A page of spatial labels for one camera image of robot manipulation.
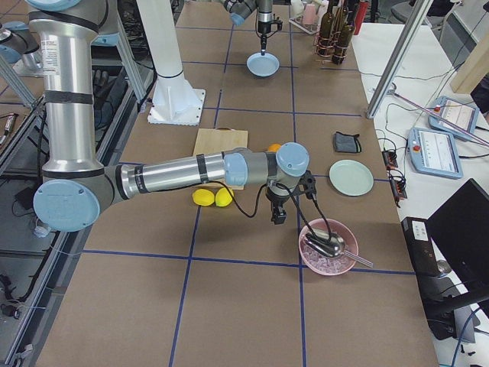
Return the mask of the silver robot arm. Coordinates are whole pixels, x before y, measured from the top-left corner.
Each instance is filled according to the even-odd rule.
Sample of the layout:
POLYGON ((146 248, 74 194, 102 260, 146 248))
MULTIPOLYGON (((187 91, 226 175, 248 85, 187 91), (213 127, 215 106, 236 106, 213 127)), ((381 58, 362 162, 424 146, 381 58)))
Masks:
POLYGON ((96 158, 91 46, 115 29, 114 1, 31 1, 29 24, 40 36, 50 157, 34 195, 37 217, 52 229, 77 232, 111 205, 138 194, 217 183, 260 184, 274 222, 303 182, 309 153, 289 142, 275 152, 235 148, 161 164, 106 167, 96 158))
POLYGON ((254 29, 260 38, 261 55, 264 56, 267 52, 268 39, 283 27, 283 21, 273 12, 273 1, 224 0, 221 4, 236 26, 242 25, 250 15, 255 13, 254 29))

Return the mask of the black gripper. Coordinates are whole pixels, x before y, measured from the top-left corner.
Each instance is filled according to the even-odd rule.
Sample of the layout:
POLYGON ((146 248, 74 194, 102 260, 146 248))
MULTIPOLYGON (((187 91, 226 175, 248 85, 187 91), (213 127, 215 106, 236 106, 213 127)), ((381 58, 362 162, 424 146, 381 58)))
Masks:
POLYGON ((284 224, 287 219, 287 212, 283 208, 285 202, 290 198, 290 194, 287 190, 294 194, 300 194, 299 186, 288 187, 286 184, 278 183, 274 180, 267 184, 266 198, 268 198, 270 201, 270 221, 273 223, 278 223, 279 225, 284 224))
POLYGON ((261 37, 261 52, 266 52, 267 37, 271 37, 277 31, 283 28, 283 21, 272 11, 258 11, 256 21, 256 32, 261 37))

